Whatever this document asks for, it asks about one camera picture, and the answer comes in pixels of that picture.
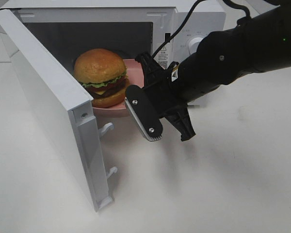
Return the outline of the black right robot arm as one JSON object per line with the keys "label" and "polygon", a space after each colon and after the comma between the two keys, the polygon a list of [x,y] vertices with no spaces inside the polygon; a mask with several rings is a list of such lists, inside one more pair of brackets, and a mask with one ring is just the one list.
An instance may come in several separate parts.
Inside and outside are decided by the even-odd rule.
{"label": "black right robot arm", "polygon": [[126,105],[147,140],[161,139],[161,118],[180,132],[182,141],[191,139],[189,102],[245,75],[291,67],[291,0],[272,4],[274,9],[246,15],[233,29],[211,32],[196,52],[167,69],[147,52],[136,57],[144,87],[128,88]]}

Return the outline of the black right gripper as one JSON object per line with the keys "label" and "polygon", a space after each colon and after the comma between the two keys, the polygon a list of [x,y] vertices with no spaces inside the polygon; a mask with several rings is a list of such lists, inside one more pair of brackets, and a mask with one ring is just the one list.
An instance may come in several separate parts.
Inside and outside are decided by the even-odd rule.
{"label": "black right gripper", "polygon": [[148,52],[140,53],[135,61],[141,64],[144,75],[142,88],[159,118],[166,118],[181,134],[181,141],[196,135],[188,112],[188,105],[180,100],[170,86],[171,75],[179,62],[164,69]]}

